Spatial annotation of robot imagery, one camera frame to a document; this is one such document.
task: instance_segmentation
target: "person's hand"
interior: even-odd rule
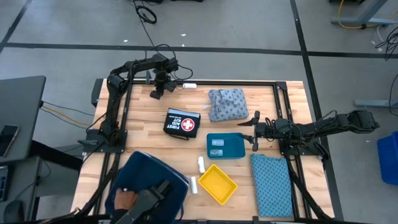
[[[130,210],[136,204],[138,194],[133,191],[116,190],[116,197],[114,199],[114,209]]]

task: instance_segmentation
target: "folded fabric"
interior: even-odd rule
[[[285,159],[251,154],[260,217],[292,217],[292,189]]]
[[[213,106],[209,113],[211,122],[244,119],[249,116],[244,93],[240,88],[210,90],[209,98]]]

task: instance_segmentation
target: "table leg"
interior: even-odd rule
[[[60,152],[37,141],[32,141],[30,145],[29,157],[40,156],[42,159],[53,162],[60,166],[79,171],[83,161],[74,156]]]

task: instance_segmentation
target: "yellow tray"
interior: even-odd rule
[[[238,188],[238,185],[214,164],[199,178],[199,184],[222,205]]]

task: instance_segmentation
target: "concrete floor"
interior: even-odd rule
[[[358,15],[371,1],[360,6],[347,3],[343,14]],[[0,39],[6,36],[24,3],[25,0],[0,0]],[[301,55],[250,51],[273,49],[300,53],[289,0],[205,0],[203,3],[166,0],[150,8],[158,17],[156,25],[147,25],[155,44],[249,49],[248,53],[244,53],[245,50],[240,53],[177,52],[180,63],[195,72],[194,78],[303,80],[310,99]],[[379,42],[375,29],[346,30],[330,24],[338,4],[327,0],[299,0],[297,8],[308,51],[380,53],[372,43]],[[398,2],[390,0],[377,15],[385,18],[395,9]],[[382,36],[385,38],[394,27],[381,29]],[[8,42],[150,46],[134,9],[124,0],[33,0]],[[90,97],[95,78],[105,78],[111,69],[125,61],[143,57],[142,51],[135,50],[6,46],[0,53],[0,79],[45,75],[45,101],[93,113]],[[397,62],[397,59],[385,62],[381,58],[310,57],[322,114],[330,110],[340,113],[354,110],[355,99],[387,99],[391,81],[398,73]],[[328,138],[341,207],[348,221],[396,223],[398,187],[382,182],[376,143],[396,131],[398,119],[387,110],[368,109],[381,125],[374,133],[344,133]],[[70,115],[92,122],[90,116]],[[84,130],[39,113],[35,140],[57,147],[75,144],[84,137]],[[71,154],[79,155],[81,150]],[[55,196],[40,201],[38,218],[63,215],[72,204],[78,175],[56,166],[52,170],[53,179],[45,185],[56,184],[57,191],[51,192]]]

